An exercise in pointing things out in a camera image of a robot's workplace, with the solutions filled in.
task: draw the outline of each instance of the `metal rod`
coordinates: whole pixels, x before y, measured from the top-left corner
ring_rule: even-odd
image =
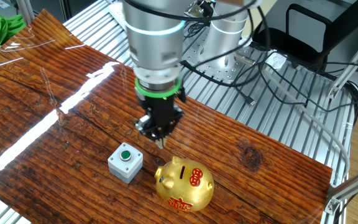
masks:
[[[20,12],[22,12],[25,23],[29,25],[31,23],[31,18],[28,12],[28,8],[24,3],[24,0],[17,0],[17,6],[19,7]]]
[[[351,60],[351,63],[358,63],[358,51]],[[346,69],[342,72],[341,76],[339,76],[335,82],[330,86],[330,91],[328,93],[328,97],[330,99],[334,99],[339,90],[345,85],[345,83],[350,79],[353,73],[356,71],[357,66],[348,65]]]
[[[0,214],[0,219],[7,213],[7,211],[9,211],[9,209],[9,206],[5,208],[5,210]]]
[[[5,220],[1,224],[5,224],[16,212],[12,211],[11,214],[9,214],[8,217],[5,218]]]
[[[34,16],[34,12],[32,10],[30,0],[24,0],[24,3],[26,5],[26,7],[27,7],[27,12],[29,12],[29,15],[30,15],[30,19],[31,19],[30,22],[32,22],[35,19],[35,16]]]
[[[358,193],[358,174],[328,193],[325,211],[333,215],[340,202],[356,193]]]

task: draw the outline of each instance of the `red emblem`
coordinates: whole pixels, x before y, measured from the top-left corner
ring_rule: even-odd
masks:
[[[201,171],[199,168],[194,168],[193,171],[191,171],[192,176],[190,177],[190,184],[193,187],[200,186],[201,178],[203,177],[203,171]]]
[[[169,203],[169,205],[171,205],[175,209],[179,209],[179,210],[182,210],[184,212],[190,212],[190,207],[193,206],[190,203],[184,202],[181,198],[179,198],[179,200],[178,200],[178,199],[175,199],[173,197],[168,199],[168,203]]]

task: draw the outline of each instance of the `gray cylinder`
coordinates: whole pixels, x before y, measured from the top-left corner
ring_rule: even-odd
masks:
[[[227,14],[238,9],[240,9],[238,6],[217,2],[214,8],[214,16]],[[226,19],[212,21],[205,45],[200,52],[200,60],[207,60],[236,48],[244,30],[247,16],[248,12],[243,11]],[[232,53],[226,57],[216,59],[208,63],[208,65],[224,69],[232,67],[234,63],[234,53]]]
[[[182,16],[191,0],[136,0],[156,11]],[[125,1],[127,35],[134,63],[149,70],[174,66],[182,55],[184,21],[140,11]]]

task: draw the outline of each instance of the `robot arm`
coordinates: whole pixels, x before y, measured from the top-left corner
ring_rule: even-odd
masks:
[[[131,0],[145,8],[182,16],[193,0]],[[185,102],[180,83],[183,28],[185,21],[169,19],[141,11],[123,1],[131,58],[135,63],[135,92],[145,116],[136,124],[137,130],[154,141],[159,148],[184,115],[174,104],[179,97]],[[251,0],[224,0],[231,4]]]

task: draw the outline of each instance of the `metal plate with holes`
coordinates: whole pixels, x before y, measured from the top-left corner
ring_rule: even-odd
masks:
[[[200,53],[204,46],[204,42],[206,40],[207,32],[203,32],[202,35],[197,38],[194,44],[190,45],[190,48],[183,54],[183,58],[187,60],[191,65],[196,65],[200,63]],[[249,49],[243,48],[241,50],[243,54],[249,55]],[[221,69],[218,67],[214,67],[210,63],[206,63],[198,67],[198,70],[201,72],[205,72],[206,75],[213,77],[218,81],[222,81],[224,83],[232,83],[234,79],[237,77],[237,74],[241,70],[243,64],[236,62],[234,66],[227,67],[225,69]]]
[[[115,58],[127,66],[133,67],[134,63],[129,55],[126,33],[109,14],[107,6],[108,4],[105,0],[96,1],[64,23],[64,25],[86,45]],[[185,39],[184,59],[195,54],[192,52],[192,47],[197,50],[198,45],[200,45],[197,43],[203,40],[202,36],[206,35],[206,33],[207,30],[205,29],[200,35]],[[247,56],[257,62],[261,60],[262,53],[260,51],[251,48],[246,48],[246,50]],[[239,65],[240,67],[236,67],[236,71],[232,71],[233,73],[230,73],[230,71],[227,71],[230,74],[225,74],[226,71],[221,73],[226,78],[231,75],[231,79],[234,79],[239,72],[248,68],[247,65]],[[312,100],[325,108],[334,108],[351,102],[351,96],[346,90],[341,90],[335,100],[329,101],[326,95],[332,82],[316,76],[312,86],[314,74],[305,68],[297,71],[287,62],[279,72],[303,93],[310,95]],[[247,72],[240,78],[240,81],[249,78],[254,73],[254,69]],[[300,101],[306,101],[304,97],[290,88],[278,76],[275,75],[274,77]],[[281,99],[288,101],[276,86],[269,81],[268,83]],[[296,106],[284,105],[277,101],[267,89],[261,77],[257,77],[250,84],[240,88],[244,94],[255,100],[256,104],[254,106],[245,103],[243,97],[235,89],[218,86],[195,74],[188,75],[185,80],[185,87],[189,97],[332,167],[333,177],[331,182],[333,184],[337,185],[342,181],[342,178],[347,178],[343,177],[344,161],[341,159],[339,149],[329,136],[321,132],[321,129]],[[348,154],[350,154],[350,140],[354,120],[353,107],[348,106],[331,113],[324,113],[312,103],[308,103],[307,109],[339,139],[342,139],[343,145],[348,150]],[[333,217],[326,213],[323,214],[321,223],[333,223],[333,221]]]

